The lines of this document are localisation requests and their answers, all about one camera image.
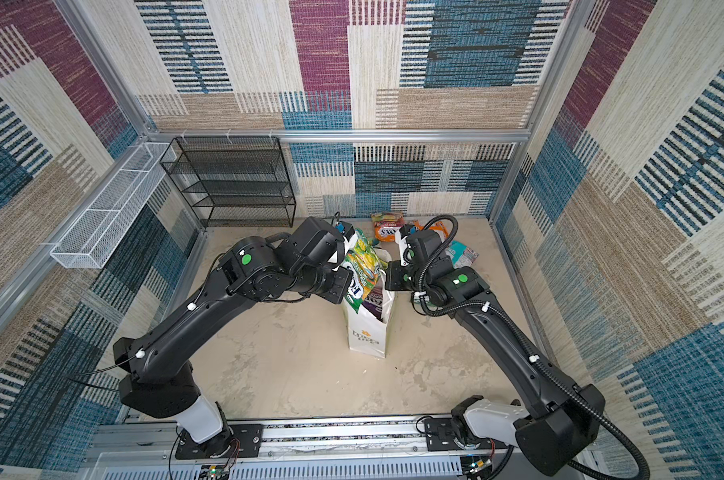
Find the green yellow snack bag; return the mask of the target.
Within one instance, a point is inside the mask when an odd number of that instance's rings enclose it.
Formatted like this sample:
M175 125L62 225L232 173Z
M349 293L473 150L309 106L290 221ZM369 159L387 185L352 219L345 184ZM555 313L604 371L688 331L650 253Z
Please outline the green yellow snack bag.
M361 230L356 230L342 266L352 272L352 282L345 296L346 303L358 312L376 287L381 274L381 260L372 242Z

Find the white floral paper bag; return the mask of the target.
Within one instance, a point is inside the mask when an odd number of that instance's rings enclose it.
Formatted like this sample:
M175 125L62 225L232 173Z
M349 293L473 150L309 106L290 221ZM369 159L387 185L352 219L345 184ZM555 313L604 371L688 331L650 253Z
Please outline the white floral paper bag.
M384 288L385 270L392 260L388 251L374 248L381 260L381 274L376 286L384 289L386 322L378 321L363 305L355 312L345 301L342 303L348 327L349 348L357 353L384 359L386 357L388 328L394 308L395 294Z

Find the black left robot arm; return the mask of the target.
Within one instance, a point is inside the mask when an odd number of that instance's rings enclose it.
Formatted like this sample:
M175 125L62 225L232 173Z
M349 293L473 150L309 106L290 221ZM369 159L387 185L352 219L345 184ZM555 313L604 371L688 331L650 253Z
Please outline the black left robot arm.
M353 280L342 263L355 239L348 222L309 217L292 233L237 242L158 326L115 342L115 365L126 373L118 385L122 404L152 418L174 418L194 444L221 455L233 434L196 384L191 357L235 317L258 303L277 303L286 292L340 304Z

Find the purple Fox's berries candy bag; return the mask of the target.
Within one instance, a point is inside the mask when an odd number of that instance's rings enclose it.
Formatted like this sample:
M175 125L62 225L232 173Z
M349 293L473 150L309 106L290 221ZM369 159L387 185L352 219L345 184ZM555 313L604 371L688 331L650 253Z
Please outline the purple Fox's berries candy bag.
M363 306L380 322L386 322L384 305L386 303L384 289L376 286L363 301Z

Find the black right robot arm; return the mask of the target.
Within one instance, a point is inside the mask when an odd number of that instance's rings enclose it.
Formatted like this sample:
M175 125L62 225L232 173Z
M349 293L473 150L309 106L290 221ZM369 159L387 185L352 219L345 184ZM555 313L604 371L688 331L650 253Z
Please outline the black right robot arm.
M401 258L389 263L385 285L435 301L471 333L500 366L521 403L493 403L474 395L451 412L454 444L476 450L491 440L513 446L542 474L553 476L596 440L600 424L578 405L603 413L606 400L594 385L579 385L550 363L510 320L489 284L471 267L454 267L433 230L406 225L395 239Z

